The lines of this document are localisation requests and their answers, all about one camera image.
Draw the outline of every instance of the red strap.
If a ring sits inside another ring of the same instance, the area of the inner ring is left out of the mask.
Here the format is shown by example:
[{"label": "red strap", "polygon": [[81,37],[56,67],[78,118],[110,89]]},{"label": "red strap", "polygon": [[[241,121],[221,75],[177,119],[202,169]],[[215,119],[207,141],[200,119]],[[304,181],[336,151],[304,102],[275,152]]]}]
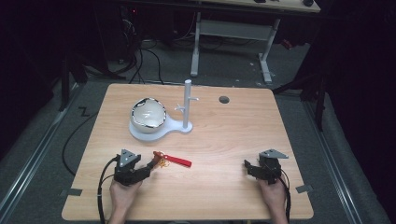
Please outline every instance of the red strap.
[{"label": "red strap", "polygon": [[185,165],[187,167],[191,167],[191,162],[190,161],[186,161],[186,160],[183,160],[181,158],[171,157],[171,156],[168,156],[168,155],[163,155],[163,158],[166,159],[167,161],[171,161],[171,162],[178,163],[180,165]]}]

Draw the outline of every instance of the gray tape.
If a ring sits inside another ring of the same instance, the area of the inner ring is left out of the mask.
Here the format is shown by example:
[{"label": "gray tape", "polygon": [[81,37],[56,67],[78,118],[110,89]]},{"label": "gray tape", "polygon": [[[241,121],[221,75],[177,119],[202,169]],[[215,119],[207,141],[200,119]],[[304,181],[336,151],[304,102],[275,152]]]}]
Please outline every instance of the gray tape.
[{"label": "gray tape", "polygon": [[296,189],[298,193],[311,192],[312,190],[314,190],[310,185],[302,185],[300,187],[297,187]]},{"label": "gray tape", "polygon": [[59,196],[65,197],[67,195],[80,196],[82,189],[63,189]]}]

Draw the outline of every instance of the round hole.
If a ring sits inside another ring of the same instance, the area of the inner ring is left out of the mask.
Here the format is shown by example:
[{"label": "round hole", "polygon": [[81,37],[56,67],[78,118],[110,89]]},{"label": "round hole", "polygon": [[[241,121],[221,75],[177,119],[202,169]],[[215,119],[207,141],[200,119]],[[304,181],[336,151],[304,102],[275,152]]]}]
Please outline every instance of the round hole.
[{"label": "round hole", "polygon": [[219,101],[222,104],[228,104],[228,103],[230,103],[230,98],[228,98],[227,96],[220,96]]}]

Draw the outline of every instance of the white bowl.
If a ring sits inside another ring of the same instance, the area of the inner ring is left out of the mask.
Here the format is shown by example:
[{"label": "white bowl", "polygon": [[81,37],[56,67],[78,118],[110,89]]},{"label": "white bowl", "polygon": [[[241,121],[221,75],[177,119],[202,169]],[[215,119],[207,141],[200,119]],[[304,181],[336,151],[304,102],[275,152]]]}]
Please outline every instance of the white bowl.
[{"label": "white bowl", "polygon": [[141,133],[159,131],[166,120],[166,110],[163,104],[154,98],[139,100],[131,112],[131,122]]}]

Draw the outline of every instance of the hand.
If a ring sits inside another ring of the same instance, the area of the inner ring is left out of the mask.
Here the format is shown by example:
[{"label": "hand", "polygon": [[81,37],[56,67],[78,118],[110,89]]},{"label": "hand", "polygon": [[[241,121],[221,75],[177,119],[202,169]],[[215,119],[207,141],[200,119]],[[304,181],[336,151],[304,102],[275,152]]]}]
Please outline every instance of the hand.
[{"label": "hand", "polygon": [[271,219],[275,224],[288,223],[286,218],[285,201],[286,191],[282,182],[277,179],[275,184],[268,185],[268,180],[258,179],[260,187],[262,188],[262,197],[265,204],[267,204]]},{"label": "hand", "polygon": [[137,190],[142,185],[142,181],[137,182],[131,186],[123,186],[119,182],[113,181],[110,186],[111,202],[113,204],[113,210],[108,223],[119,224],[125,223],[128,211],[134,202]]}]

